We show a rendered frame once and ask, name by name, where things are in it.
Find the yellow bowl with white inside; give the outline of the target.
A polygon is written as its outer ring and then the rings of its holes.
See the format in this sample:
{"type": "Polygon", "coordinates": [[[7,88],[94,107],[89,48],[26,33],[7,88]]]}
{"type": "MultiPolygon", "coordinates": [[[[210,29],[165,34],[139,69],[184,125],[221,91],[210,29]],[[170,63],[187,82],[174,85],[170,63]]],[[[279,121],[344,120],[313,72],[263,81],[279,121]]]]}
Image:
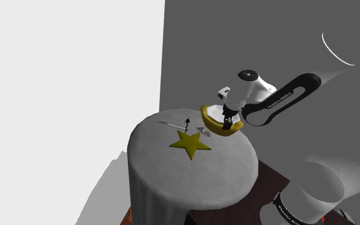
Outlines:
{"type": "Polygon", "coordinates": [[[231,136],[239,131],[244,124],[241,122],[238,114],[232,117],[232,126],[229,130],[223,129],[224,115],[221,105],[203,105],[201,106],[201,116],[205,126],[209,131],[224,137],[231,136]]]}

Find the yellow star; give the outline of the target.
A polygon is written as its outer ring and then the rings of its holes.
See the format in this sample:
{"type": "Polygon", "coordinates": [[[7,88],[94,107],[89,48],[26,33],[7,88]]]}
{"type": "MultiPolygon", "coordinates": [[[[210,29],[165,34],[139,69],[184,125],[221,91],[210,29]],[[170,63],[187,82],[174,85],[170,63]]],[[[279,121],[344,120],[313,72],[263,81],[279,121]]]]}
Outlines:
{"type": "Polygon", "coordinates": [[[169,145],[171,148],[182,148],[186,151],[190,160],[193,160],[197,150],[211,150],[211,147],[200,142],[200,133],[187,135],[185,132],[177,131],[179,140],[169,145]]]}

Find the thin silver stick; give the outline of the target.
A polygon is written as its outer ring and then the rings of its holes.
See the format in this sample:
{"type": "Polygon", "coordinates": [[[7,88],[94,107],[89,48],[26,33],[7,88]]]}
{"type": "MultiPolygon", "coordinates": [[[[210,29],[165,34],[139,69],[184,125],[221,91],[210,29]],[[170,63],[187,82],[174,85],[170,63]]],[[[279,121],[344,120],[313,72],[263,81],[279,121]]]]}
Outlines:
{"type": "Polygon", "coordinates": [[[177,128],[177,129],[181,129],[181,130],[187,130],[187,128],[184,128],[184,127],[179,127],[177,125],[172,125],[170,123],[166,123],[164,121],[159,121],[159,123],[163,124],[163,125],[167,125],[167,126],[170,126],[170,127],[174,127],[174,128],[177,128]]]}

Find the round table with grey cloth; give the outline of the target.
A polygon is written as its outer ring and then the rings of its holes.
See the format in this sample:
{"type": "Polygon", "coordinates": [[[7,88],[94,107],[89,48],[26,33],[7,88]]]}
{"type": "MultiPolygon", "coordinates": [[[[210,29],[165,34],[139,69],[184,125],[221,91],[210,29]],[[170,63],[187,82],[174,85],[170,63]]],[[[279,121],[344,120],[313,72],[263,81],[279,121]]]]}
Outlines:
{"type": "Polygon", "coordinates": [[[184,225],[189,210],[231,206],[248,195],[258,177],[258,158],[240,131],[228,137],[200,134],[211,150],[197,150],[190,160],[182,148],[171,148],[186,127],[187,135],[203,127],[201,113],[189,109],[158,112],[140,122],[130,135],[129,167],[132,225],[184,225]]]}

